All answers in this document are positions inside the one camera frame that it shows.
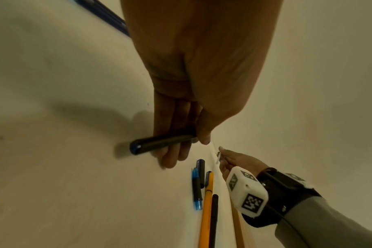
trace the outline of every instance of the sleeve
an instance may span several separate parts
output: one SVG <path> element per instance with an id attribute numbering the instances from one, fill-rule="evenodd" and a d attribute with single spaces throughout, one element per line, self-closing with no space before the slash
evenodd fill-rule
<path id="1" fill-rule="evenodd" d="M 285 248 L 372 248 L 372 231 L 331 208 L 322 197 L 302 201 L 285 219 L 297 230 L 280 220 L 275 236 Z"/>

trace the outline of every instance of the hand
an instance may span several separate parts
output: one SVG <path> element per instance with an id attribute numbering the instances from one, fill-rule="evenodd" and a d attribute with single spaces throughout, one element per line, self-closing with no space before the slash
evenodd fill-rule
<path id="1" fill-rule="evenodd" d="M 250 171 L 254 176 L 258 176 L 261 171 L 269 167 L 264 162 L 249 155 L 226 150 L 223 147 L 219 147 L 219 151 L 221 153 L 220 171 L 222 172 L 225 181 L 227 180 L 231 169 L 235 166 Z"/>
<path id="2" fill-rule="evenodd" d="M 121 0 L 155 88 L 154 135 L 187 125 L 211 131 L 245 106 L 264 63 L 282 0 Z M 155 152 L 172 168 L 191 142 Z"/>

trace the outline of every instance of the table surface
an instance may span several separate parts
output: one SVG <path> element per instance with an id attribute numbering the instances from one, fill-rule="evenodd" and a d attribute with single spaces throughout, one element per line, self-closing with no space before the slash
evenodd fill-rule
<path id="1" fill-rule="evenodd" d="M 212 145 L 160 168 L 153 87 L 132 41 L 69 0 L 0 1 L 0 248 L 197 247 L 197 159 L 215 172 L 216 247 L 235 247 Z"/>

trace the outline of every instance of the orange marker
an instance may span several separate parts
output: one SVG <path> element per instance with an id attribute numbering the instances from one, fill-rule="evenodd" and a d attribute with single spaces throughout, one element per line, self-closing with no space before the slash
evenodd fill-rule
<path id="1" fill-rule="evenodd" d="M 204 208 L 202 209 L 201 232 L 199 233 L 199 248 L 209 247 L 209 231 L 211 228 L 211 206 L 213 194 L 213 172 L 206 174 Z"/>

